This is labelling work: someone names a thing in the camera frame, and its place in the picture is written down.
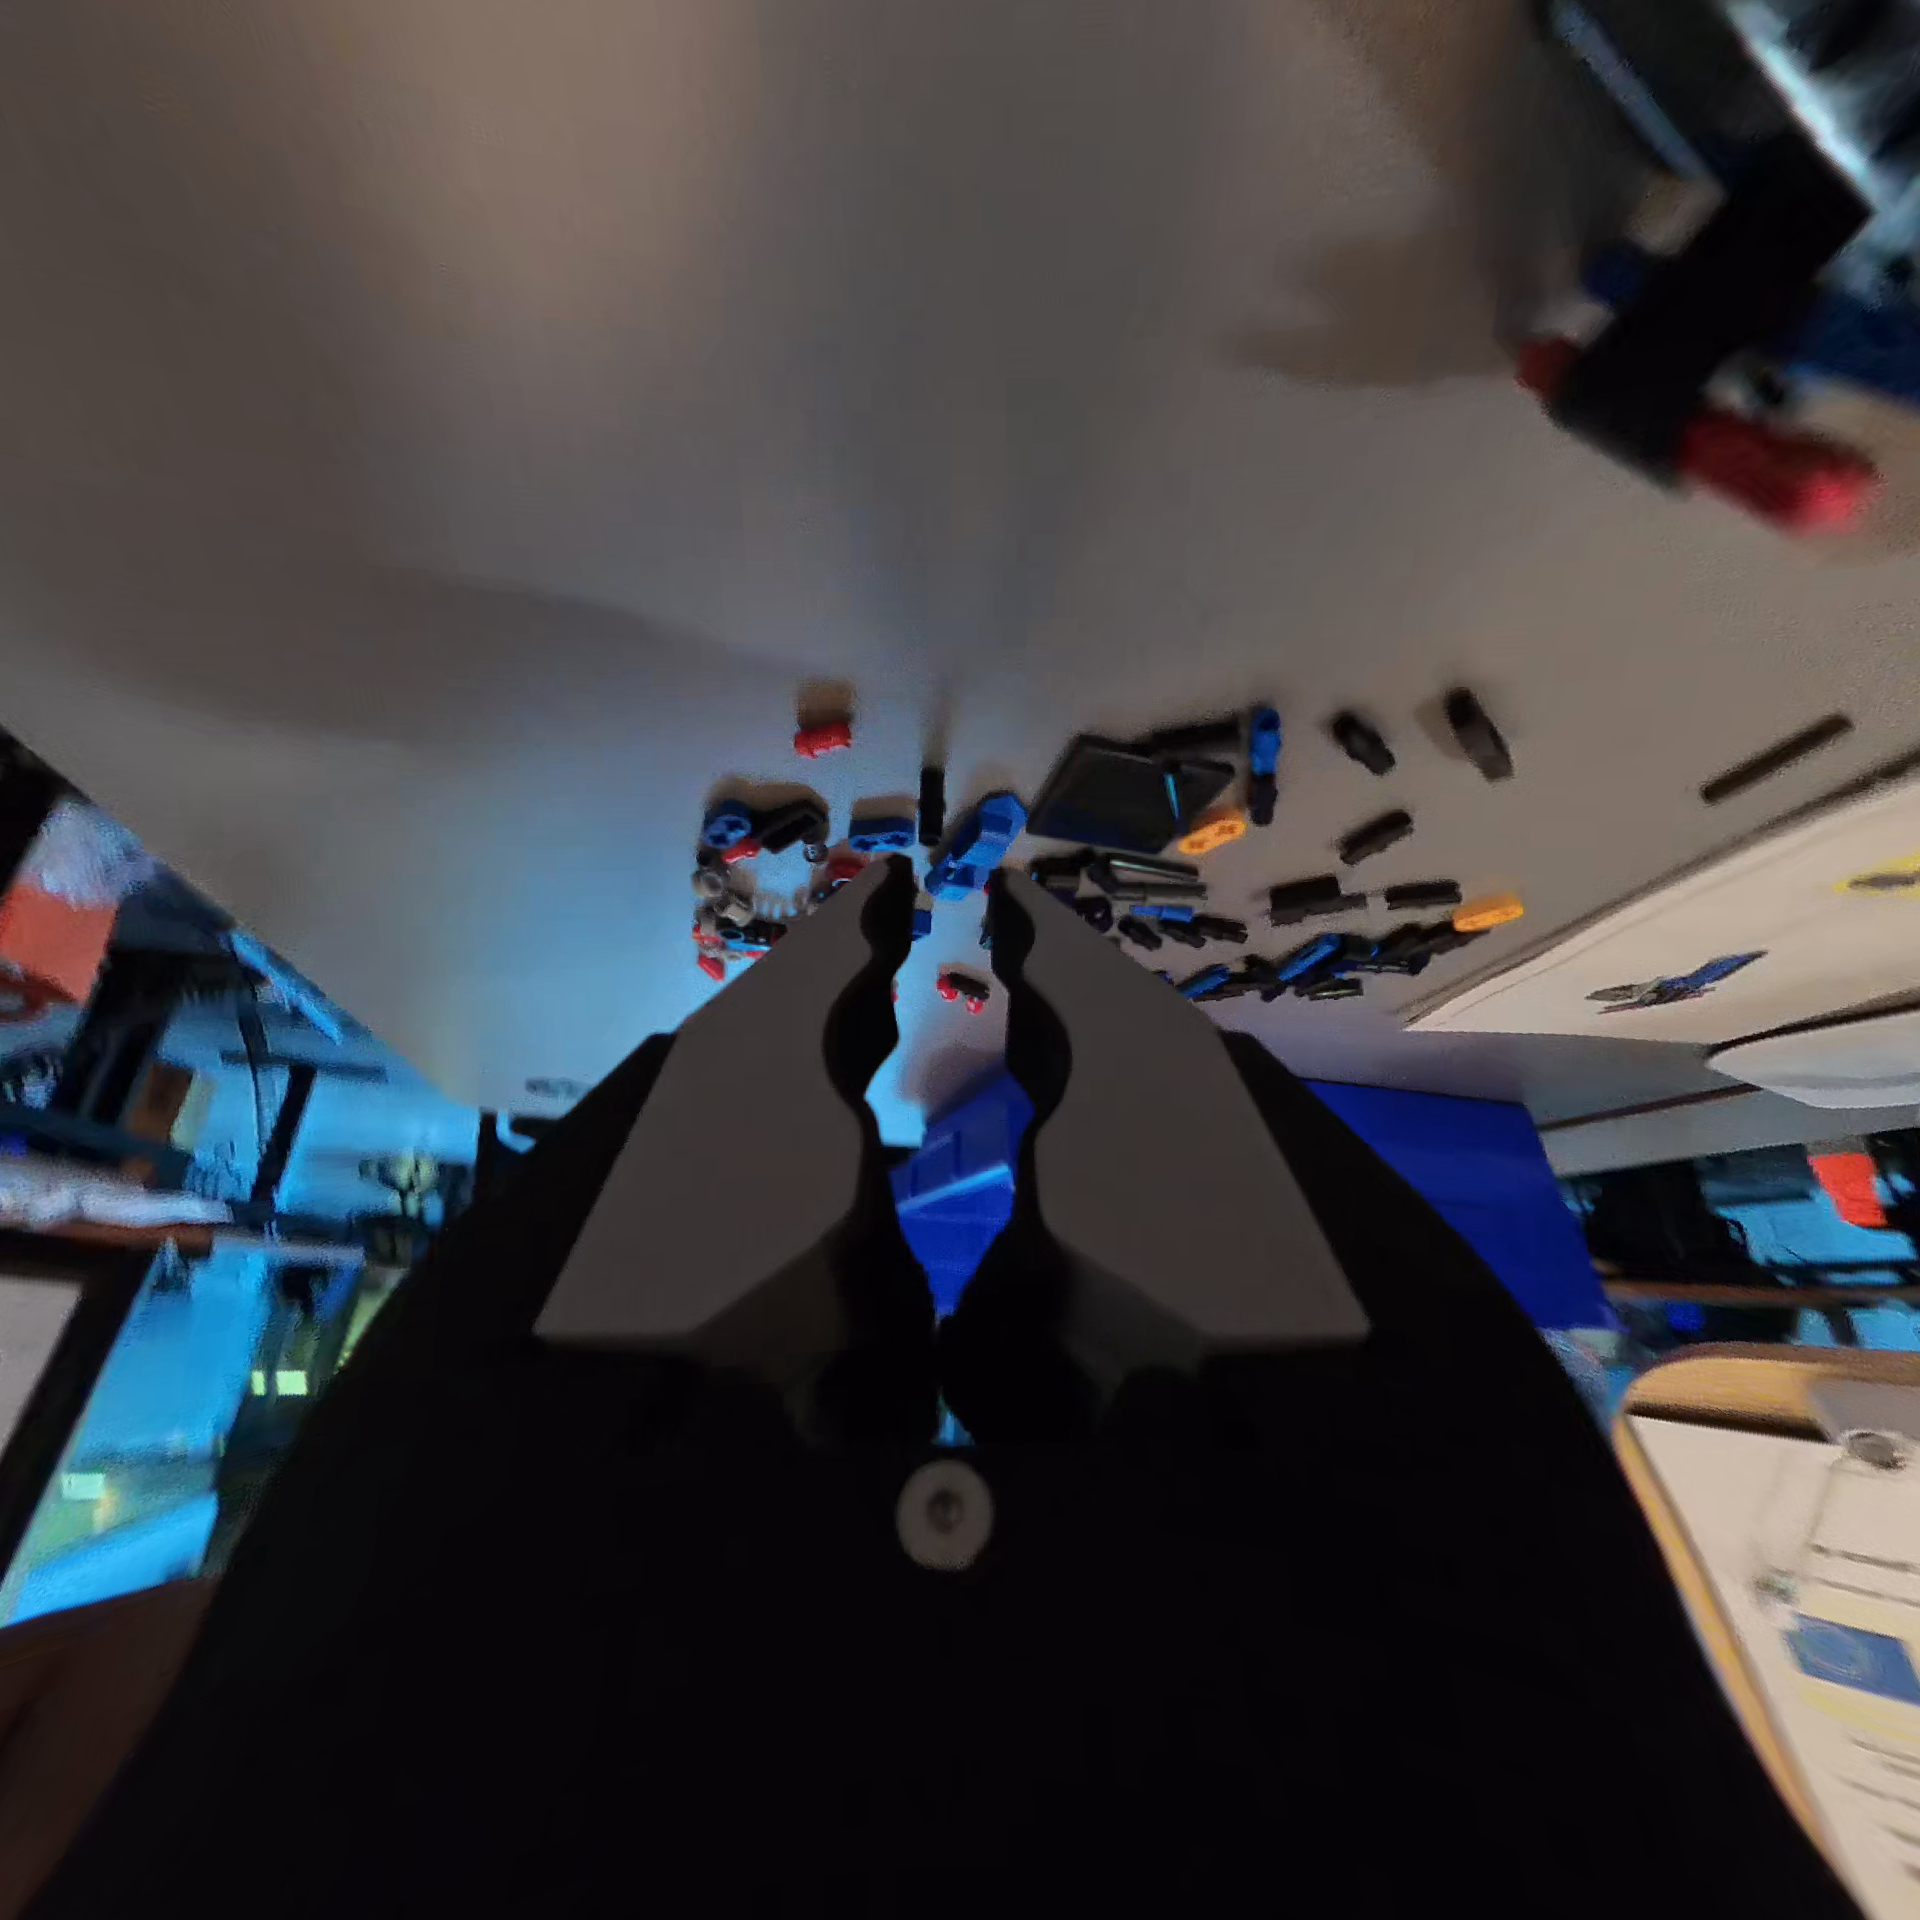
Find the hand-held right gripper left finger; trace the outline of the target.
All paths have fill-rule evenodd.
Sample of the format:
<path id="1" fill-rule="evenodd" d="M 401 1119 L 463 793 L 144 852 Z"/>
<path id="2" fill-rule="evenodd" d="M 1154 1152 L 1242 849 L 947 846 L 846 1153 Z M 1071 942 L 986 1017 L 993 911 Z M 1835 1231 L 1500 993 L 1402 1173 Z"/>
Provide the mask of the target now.
<path id="1" fill-rule="evenodd" d="M 883 855 L 672 1038 L 535 1334 L 772 1388 L 808 1429 L 934 1429 L 928 1280 L 868 1088 L 920 879 Z"/>

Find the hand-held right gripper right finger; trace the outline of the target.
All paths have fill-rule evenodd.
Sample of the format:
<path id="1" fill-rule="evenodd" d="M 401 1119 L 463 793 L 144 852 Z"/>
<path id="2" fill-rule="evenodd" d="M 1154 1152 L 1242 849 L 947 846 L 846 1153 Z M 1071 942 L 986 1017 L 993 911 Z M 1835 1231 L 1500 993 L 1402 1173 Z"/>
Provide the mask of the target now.
<path id="1" fill-rule="evenodd" d="M 991 886 L 1031 1116 L 945 1319 L 966 1429 L 1090 1429 L 1138 1376 L 1356 1348 L 1372 1319 L 1222 1030 L 1031 877 Z"/>

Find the pile of small lego pins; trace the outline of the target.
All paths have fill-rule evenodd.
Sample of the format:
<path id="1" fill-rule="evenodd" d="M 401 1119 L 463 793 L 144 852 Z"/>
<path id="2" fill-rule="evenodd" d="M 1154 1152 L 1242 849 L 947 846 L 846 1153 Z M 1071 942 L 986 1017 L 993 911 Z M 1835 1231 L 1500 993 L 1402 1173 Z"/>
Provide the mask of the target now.
<path id="1" fill-rule="evenodd" d="M 1161 726 L 1131 741 L 1116 741 L 1235 760 L 1238 784 L 1211 811 L 1244 808 L 1250 819 L 1244 838 L 1272 827 L 1279 819 L 1284 726 L 1274 707 L 1254 707 L 1242 716 Z M 808 864 L 802 909 L 823 905 L 890 857 L 902 861 L 920 857 L 920 899 L 911 911 L 913 942 L 923 942 L 934 932 L 935 905 L 963 905 L 986 895 L 993 879 L 982 894 L 960 902 L 935 902 L 923 891 L 928 861 L 947 830 L 983 795 L 999 791 L 986 791 L 951 811 L 945 774 L 947 768 L 939 760 L 923 764 L 911 811 L 855 807 L 842 832 L 832 827 L 827 805 L 810 793 L 779 805 L 762 805 L 740 793 L 712 799 L 695 838 L 689 877 L 695 901 L 691 937 L 700 972 L 712 981 L 723 981 L 729 963 L 764 958 L 787 934 L 788 923 L 764 905 L 753 886 L 759 864 L 787 855 L 798 855 Z M 1412 819 L 1404 807 L 1393 807 L 1346 830 L 1335 841 L 1331 870 L 1274 881 L 1264 894 L 1268 927 L 1287 932 L 1328 920 L 1331 931 L 1319 927 L 1281 955 L 1248 953 L 1198 966 L 1175 979 L 1174 989 L 1188 1000 L 1232 1000 L 1246 993 L 1264 1003 L 1352 1000 L 1362 997 L 1372 979 L 1420 975 L 1441 955 L 1500 931 L 1479 937 L 1452 931 L 1452 909 L 1471 901 L 1456 879 L 1402 879 L 1386 885 L 1376 895 L 1353 886 L 1362 864 L 1402 847 L 1410 835 Z M 1138 953 L 1167 948 L 1202 953 L 1211 945 L 1242 948 L 1254 934 L 1248 918 L 1210 909 L 1208 861 L 1215 855 L 1182 860 L 1175 844 L 1161 855 L 1112 852 L 1023 832 L 996 873 L 1030 838 L 1043 844 L 1043 852 L 1026 860 L 1024 875 L 1044 899 L 1075 911 L 1110 942 Z"/>

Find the blue lego axle connector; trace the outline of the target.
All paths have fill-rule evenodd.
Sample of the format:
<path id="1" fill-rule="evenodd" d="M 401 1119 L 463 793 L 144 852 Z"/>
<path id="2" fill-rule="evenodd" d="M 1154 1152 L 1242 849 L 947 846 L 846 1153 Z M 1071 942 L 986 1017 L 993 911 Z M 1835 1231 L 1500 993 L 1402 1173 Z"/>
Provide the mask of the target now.
<path id="1" fill-rule="evenodd" d="M 960 902 L 982 894 L 1026 825 L 1026 807 L 1010 788 L 971 805 L 928 861 L 923 891 L 935 902 Z"/>

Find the small black lego assembly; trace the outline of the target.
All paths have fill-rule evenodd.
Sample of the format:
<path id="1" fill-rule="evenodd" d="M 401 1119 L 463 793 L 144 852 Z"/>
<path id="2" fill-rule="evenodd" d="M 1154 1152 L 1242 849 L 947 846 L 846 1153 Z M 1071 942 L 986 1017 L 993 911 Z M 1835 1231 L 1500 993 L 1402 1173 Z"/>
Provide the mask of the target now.
<path id="1" fill-rule="evenodd" d="M 1795 537 L 1835 533 L 1873 502 L 1876 465 L 1730 412 L 1710 384 L 1802 316 L 1867 213 L 1817 149 L 1772 142 L 1682 249 L 1650 260 L 1600 334 L 1526 340 L 1518 381 L 1571 437 L 1662 487 L 1718 496 Z"/>

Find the dark square lego panel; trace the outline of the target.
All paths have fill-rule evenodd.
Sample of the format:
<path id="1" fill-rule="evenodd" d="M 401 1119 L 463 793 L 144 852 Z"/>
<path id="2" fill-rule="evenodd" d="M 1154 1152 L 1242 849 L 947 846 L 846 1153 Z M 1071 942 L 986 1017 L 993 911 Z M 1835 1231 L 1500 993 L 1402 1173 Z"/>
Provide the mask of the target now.
<path id="1" fill-rule="evenodd" d="M 1232 759 L 1075 735 L 1026 807 L 1024 832 L 1081 847 L 1158 857 L 1238 784 Z"/>

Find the lego instruction booklet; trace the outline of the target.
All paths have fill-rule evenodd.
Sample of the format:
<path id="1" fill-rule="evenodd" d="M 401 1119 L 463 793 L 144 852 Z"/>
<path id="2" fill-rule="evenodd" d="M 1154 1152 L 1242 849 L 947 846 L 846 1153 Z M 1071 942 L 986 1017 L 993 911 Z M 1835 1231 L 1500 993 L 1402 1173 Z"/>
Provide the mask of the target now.
<path id="1" fill-rule="evenodd" d="M 1715 1048 L 1913 1000 L 1915 852 L 1910 757 L 1412 1000 L 1406 1028 Z"/>

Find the short black lego axle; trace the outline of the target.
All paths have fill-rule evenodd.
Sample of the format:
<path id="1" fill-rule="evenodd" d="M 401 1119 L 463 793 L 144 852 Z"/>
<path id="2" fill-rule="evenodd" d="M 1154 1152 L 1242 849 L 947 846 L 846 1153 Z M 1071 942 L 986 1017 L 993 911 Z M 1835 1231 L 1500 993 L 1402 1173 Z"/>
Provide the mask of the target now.
<path id="1" fill-rule="evenodd" d="M 1697 791 L 1698 803 L 1719 807 L 1844 741 L 1855 729 L 1856 725 L 1847 713 L 1827 713 L 1703 782 Z"/>

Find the partly built lego truck chassis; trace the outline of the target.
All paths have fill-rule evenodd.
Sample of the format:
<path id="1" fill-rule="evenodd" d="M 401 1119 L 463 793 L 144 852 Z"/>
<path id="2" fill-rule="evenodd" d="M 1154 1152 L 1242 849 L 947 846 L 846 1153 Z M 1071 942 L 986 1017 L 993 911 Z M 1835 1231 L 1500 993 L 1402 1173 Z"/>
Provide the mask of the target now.
<path id="1" fill-rule="evenodd" d="M 1816 269 L 1779 368 L 1918 405 L 1918 5 L 1555 3 L 1548 41 L 1673 176 L 1732 188 L 1766 145 L 1850 184 L 1860 225 Z"/>

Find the blue plastic bin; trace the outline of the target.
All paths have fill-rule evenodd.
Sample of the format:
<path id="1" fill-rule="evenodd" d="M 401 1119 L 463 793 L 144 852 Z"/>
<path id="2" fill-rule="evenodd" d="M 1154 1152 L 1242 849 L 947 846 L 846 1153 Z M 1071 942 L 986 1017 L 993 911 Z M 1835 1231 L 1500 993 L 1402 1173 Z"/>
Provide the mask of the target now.
<path id="1" fill-rule="evenodd" d="M 1546 1333 L 1616 1326 L 1546 1142 L 1521 1104 L 1311 1081 L 1378 1159 L 1474 1247 Z M 891 1166 L 907 1247 L 938 1311 L 963 1297 L 1006 1228 L 1034 1107 L 1006 1072 L 928 1119 Z"/>

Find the printed instruction sheet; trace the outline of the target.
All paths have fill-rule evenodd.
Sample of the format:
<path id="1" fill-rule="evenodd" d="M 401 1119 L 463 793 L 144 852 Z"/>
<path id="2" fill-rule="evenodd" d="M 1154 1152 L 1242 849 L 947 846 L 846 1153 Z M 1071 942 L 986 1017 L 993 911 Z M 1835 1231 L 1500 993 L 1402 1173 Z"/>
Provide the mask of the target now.
<path id="1" fill-rule="evenodd" d="M 1810 1429 L 1616 1440 L 1719 1684 L 1863 1915 L 1918 1915 L 1915 1390 L 1824 1382 Z"/>

